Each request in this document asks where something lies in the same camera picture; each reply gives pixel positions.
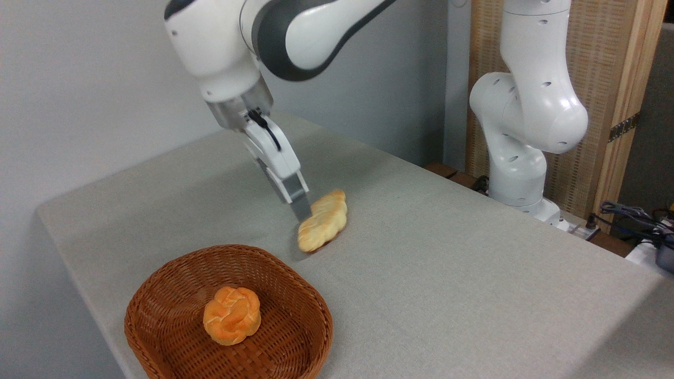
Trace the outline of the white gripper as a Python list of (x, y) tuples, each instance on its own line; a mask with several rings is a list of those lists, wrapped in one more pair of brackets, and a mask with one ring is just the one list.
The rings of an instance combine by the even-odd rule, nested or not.
[(243, 129), (246, 149), (255, 157), (256, 165), (279, 199), (290, 205), (298, 222), (303, 222), (312, 211), (308, 199), (310, 190), (300, 171), (299, 159), (279, 125), (267, 116), (257, 120), (251, 118)]

